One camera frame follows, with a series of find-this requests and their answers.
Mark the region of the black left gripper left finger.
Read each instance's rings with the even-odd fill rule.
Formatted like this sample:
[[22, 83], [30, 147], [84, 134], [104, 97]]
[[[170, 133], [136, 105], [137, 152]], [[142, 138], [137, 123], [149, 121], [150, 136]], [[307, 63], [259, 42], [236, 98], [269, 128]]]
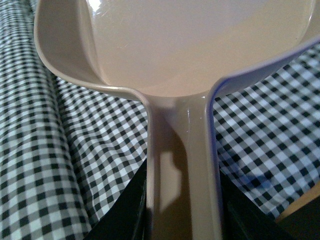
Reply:
[[143, 240], [147, 162], [144, 161], [110, 210], [86, 235], [87, 240]]

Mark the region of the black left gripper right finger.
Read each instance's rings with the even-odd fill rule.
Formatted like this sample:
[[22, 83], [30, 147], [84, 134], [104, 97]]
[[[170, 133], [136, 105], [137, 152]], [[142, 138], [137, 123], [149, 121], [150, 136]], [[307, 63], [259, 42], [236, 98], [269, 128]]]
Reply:
[[293, 240], [226, 175], [220, 173], [224, 230], [228, 240]]

